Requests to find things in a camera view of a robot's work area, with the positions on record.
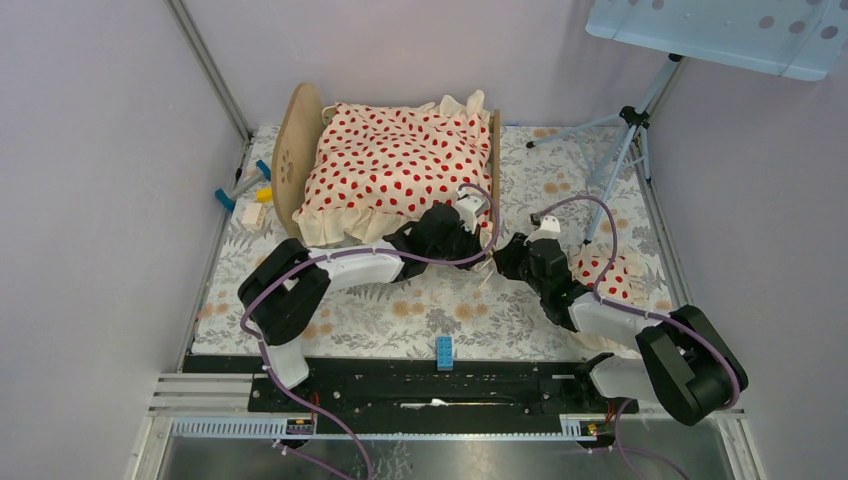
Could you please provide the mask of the large strawberry print cushion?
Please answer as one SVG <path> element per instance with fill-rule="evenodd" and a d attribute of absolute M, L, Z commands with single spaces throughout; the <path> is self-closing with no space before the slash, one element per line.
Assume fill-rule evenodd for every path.
<path fill-rule="evenodd" d="M 476 90 L 465 102 L 446 95 L 418 107 L 337 103 L 292 215 L 304 243 L 371 243 L 436 204 L 455 205 L 464 183 L 491 189 L 484 101 Z"/>

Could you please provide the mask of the wooden pet bed frame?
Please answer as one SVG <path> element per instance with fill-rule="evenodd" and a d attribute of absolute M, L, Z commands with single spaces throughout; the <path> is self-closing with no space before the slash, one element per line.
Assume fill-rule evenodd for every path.
<path fill-rule="evenodd" d="M 317 86 L 310 83 L 299 85 L 292 95 L 276 139 L 272 160 L 273 204 L 286 233 L 301 241 L 300 229 L 292 215 L 304 200 L 305 180 L 314 166 L 317 142 L 334 114 L 336 104 L 325 105 Z M 494 140 L 490 154 L 493 183 L 491 189 L 486 190 L 497 198 L 500 180 L 500 112 L 490 112 Z"/>

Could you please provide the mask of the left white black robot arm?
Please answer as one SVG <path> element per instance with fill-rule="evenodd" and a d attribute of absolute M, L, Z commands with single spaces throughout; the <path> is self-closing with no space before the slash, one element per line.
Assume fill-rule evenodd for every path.
<path fill-rule="evenodd" d="M 266 369 L 276 377 L 272 398 L 288 411 L 309 401 L 302 334 L 327 294 L 404 282 L 431 265 L 471 268 L 487 252 L 478 221 L 489 207 L 474 195 L 436 204 L 369 245 L 309 249 L 294 238 L 280 243 L 237 291 L 245 308 L 243 330 L 258 340 Z"/>

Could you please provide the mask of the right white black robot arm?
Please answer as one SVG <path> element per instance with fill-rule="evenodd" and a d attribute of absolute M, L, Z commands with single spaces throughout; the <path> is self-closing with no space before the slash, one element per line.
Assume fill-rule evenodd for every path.
<path fill-rule="evenodd" d="M 494 254 L 497 271 L 526 283 L 546 317 L 574 333 L 597 335 L 638 352 L 636 359 L 603 353 L 587 362 L 573 386 L 575 402 L 597 412 L 612 398 L 660 404 L 692 426 L 734 405 L 748 387 L 745 369 L 706 314 L 693 305 L 668 313 L 612 306 L 572 275 L 558 241 L 517 233 Z"/>

